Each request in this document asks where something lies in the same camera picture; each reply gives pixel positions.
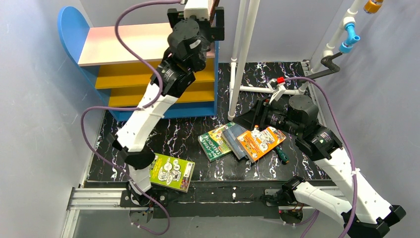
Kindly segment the lime green treehouse book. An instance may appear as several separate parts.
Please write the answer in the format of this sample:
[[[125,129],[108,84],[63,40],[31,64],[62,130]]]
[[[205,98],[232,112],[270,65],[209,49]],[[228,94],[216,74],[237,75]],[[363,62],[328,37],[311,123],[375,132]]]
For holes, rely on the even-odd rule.
[[[156,153],[150,165],[150,181],[153,185],[186,193],[194,168],[195,162]]]

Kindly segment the red hardcover book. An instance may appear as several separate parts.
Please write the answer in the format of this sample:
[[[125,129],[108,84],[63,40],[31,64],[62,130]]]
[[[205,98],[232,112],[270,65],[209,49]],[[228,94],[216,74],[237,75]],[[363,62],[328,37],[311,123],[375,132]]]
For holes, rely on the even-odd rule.
[[[218,7],[220,0],[213,0],[211,4],[211,11],[210,11],[210,17],[209,21],[212,24],[213,20],[215,18],[215,9]]]

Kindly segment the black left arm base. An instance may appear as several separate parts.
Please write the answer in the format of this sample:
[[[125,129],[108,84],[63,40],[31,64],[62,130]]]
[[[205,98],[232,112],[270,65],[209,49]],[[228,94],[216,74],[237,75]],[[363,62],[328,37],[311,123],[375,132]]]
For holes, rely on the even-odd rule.
[[[149,189],[146,194],[162,206],[168,205],[169,194],[165,189],[158,187]],[[125,189],[121,193],[119,206],[129,210],[129,218],[135,223],[148,223],[154,215],[154,209],[158,210],[160,207],[151,199],[142,194],[137,194],[130,182],[125,183]]]

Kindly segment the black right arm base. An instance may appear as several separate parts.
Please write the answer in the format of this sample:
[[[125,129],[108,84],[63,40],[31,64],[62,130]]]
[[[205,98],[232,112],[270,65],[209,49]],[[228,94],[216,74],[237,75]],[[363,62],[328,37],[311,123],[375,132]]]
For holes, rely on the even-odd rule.
[[[280,218],[287,224],[300,223],[303,220],[304,203],[299,202],[293,192],[305,181],[304,178],[294,176],[278,191],[266,189],[261,199],[268,207],[290,206],[291,208],[279,209]]]

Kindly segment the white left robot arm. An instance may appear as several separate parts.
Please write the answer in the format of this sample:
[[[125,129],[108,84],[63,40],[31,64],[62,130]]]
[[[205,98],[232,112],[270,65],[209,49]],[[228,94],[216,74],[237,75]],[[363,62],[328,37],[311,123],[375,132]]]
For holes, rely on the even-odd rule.
[[[211,45],[225,38],[224,8],[214,10],[192,7],[185,3],[182,11],[167,11],[171,33],[168,48],[159,65],[152,67],[152,76],[132,115],[112,138],[129,168],[129,188],[136,196],[146,195],[151,188],[150,165],[154,152],[147,139],[187,88],[195,81],[195,73],[207,66]]]

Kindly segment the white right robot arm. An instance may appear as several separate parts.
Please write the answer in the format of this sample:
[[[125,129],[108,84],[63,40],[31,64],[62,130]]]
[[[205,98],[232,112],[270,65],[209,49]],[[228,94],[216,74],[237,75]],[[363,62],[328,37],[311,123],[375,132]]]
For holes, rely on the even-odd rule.
[[[318,122],[317,115],[318,107],[310,97],[295,95],[289,98],[286,108],[259,100],[248,112],[233,119],[249,130],[272,127],[294,135],[299,150],[327,173],[344,195],[340,199],[294,176],[266,200],[310,205],[337,221],[352,238],[384,237],[392,225],[405,217],[406,211],[383,199],[352,168],[349,151],[332,130]]]

